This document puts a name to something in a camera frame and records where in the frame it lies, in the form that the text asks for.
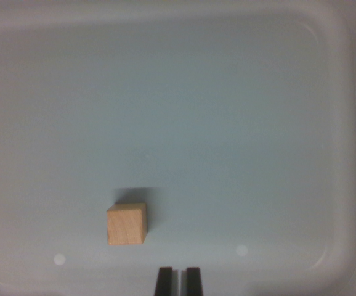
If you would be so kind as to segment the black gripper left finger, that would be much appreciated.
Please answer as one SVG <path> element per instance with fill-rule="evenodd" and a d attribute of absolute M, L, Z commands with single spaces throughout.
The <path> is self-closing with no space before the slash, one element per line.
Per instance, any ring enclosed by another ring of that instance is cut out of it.
<path fill-rule="evenodd" d="M 161 267 L 158 271 L 154 296 L 177 296 L 179 277 L 173 267 Z"/>

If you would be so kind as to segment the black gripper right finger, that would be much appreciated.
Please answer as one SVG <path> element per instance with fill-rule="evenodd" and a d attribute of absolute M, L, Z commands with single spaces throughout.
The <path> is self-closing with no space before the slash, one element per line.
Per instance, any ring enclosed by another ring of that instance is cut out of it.
<path fill-rule="evenodd" d="M 199 267 L 189 267 L 181 272 L 180 294 L 182 296 L 204 295 Z"/>

